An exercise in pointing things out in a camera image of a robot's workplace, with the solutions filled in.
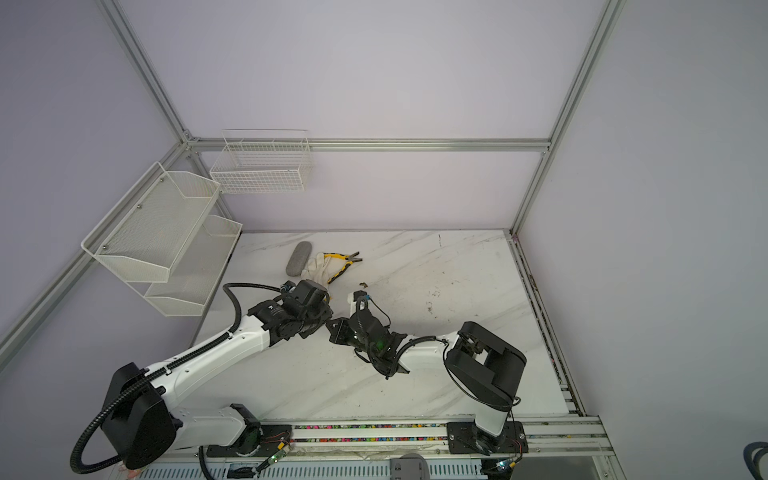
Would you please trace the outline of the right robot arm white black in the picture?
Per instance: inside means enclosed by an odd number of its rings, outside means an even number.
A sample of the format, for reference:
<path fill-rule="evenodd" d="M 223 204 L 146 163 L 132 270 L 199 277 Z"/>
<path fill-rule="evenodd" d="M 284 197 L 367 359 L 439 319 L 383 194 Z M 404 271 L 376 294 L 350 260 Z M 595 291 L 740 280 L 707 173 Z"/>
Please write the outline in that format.
<path fill-rule="evenodd" d="M 443 370 L 474 408 L 472 421 L 446 425 L 450 453 L 520 458 L 529 451 L 524 427 L 513 419 L 527 364 L 520 350 L 472 321 L 445 335 L 398 333 L 373 315 L 373 304 L 363 293 L 353 299 L 350 316 L 326 323 L 329 341 L 352 348 L 387 380 L 419 370 Z"/>

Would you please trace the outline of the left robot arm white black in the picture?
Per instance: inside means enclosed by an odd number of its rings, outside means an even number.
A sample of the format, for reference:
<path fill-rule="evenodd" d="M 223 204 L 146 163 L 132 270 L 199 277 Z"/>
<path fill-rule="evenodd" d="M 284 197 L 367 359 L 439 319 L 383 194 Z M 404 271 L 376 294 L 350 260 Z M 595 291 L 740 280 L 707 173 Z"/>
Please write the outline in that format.
<path fill-rule="evenodd" d="M 332 318 L 327 289 L 312 281 L 286 282 L 275 298 L 243 310 L 234 289 L 233 324 L 201 345 L 140 369 L 129 363 L 112 377 L 104 404 L 72 452 L 70 463 L 91 473 L 116 463 L 138 470 L 166 452 L 221 446 L 239 456 L 263 442 L 260 421 L 241 403 L 200 415 L 178 409 L 194 391 L 241 361 L 294 336 L 307 338 Z"/>

